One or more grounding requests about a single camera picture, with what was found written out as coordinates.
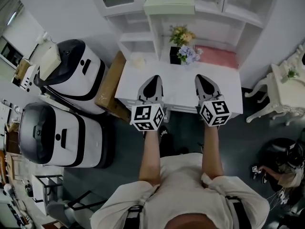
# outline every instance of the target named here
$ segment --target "black vase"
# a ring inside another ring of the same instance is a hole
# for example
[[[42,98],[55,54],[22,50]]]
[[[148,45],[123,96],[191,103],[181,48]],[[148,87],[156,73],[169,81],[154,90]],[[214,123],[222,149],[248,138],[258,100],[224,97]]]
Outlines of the black vase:
[[[171,47],[171,51],[170,51],[170,62],[172,64],[181,64],[181,59],[178,58],[178,51],[180,48],[178,47]]]

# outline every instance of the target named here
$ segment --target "ornate white table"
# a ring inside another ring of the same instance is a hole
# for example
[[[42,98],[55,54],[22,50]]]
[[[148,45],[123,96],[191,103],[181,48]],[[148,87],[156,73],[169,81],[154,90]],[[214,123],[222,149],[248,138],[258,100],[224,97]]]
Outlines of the ornate white table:
[[[282,83],[279,66],[272,64],[271,68],[272,73],[260,80],[251,93],[245,93],[245,97],[252,97],[263,85],[267,85],[267,93],[257,102],[261,103],[267,96],[270,99],[266,107],[247,118],[247,123],[276,111],[279,114],[273,116],[273,119],[284,116],[286,113],[295,115],[286,122],[286,125],[289,125],[290,122],[302,118],[305,114],[305,84],[298,79],[290,79]]]

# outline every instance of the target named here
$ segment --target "strap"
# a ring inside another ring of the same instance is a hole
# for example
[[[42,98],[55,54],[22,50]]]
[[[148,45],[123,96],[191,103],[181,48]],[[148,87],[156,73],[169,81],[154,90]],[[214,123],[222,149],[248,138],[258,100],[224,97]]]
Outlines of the strap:
[[[232,217],[233,217],[233,222],[234,222],[234,228],[238,229],[252,229],[250,220],[246,214],[246,211],[244,209],[243,203],[240,200],[240,198],[238,197],[230,197],[230,196],[226,196],[225,197],[230,204],[233,205],[229,206],[231,213],[232,213]]]
[[[140,228],[140,213],[142,212],[142,209],[143,209],[142,205],[134,205],[129,208],[123,229]]]

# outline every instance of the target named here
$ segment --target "person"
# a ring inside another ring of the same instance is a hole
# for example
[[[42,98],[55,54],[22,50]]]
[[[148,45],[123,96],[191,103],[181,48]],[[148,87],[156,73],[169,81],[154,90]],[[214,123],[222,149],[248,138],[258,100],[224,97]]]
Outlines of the person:
[[[146,133],[139,180],[117,188],[93,214],[92,229],[262,228],[269,203],[224,176],[217,127],[205,126],[203,154],[162,158],[174,152],[173,139],[165,126],[159,131],[160,145],[157,131]]]

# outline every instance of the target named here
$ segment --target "table leg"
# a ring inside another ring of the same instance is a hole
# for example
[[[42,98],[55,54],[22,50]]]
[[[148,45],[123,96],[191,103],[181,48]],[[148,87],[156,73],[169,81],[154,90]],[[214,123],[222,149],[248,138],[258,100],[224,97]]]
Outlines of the table leg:
[[[274,111],[274,108],[272,107],[271,104],[267,104],[267,106],[263,109],[261,109],[260,111],[256,112],[255,114],[251,115],[250,117],[248,117],[246,119],[247,123],[250,123],[253,119],[255,118],[260,118],[263,115],[267,115],[269,113],[271,113],[272,111]]]
[[[262,88],[263,85],[267,85],[267,82],[268,82],[267,77],[261,79],[261,80],[256,84],[256,86],[254,87],[253,91],[250,92],[250,93],[245,93],[244,96],[245,96],[245,97],[252,97],[252,96],[254,96],[254,95],[259,91],[259,89]]]
[[[299,120],[299,119],[302,119],[304,116],[304,114],[300,114],[300,115],[297,115],[297,116],[294,116],[292,118],[290,118],[289,120],[286,121],[285,125],[286,126],[289,126],[290,125],[290,122],[293,122],[295,120]]]
[[[277,118],[277,117],[282,117],[282,116],[284,116],[285,114],[287,114],[287,111],[274,115],[274,116],[272,117],[272,119],[275,120],[275,118]]]
[[[258,103],[258,104],[262,103],[262,102],[265,100],[265,98],[266,98],[267,96],[268,96],[268,93],[265,93],[265,95],[262,97],[261,100],[257,100],[257,103]]]

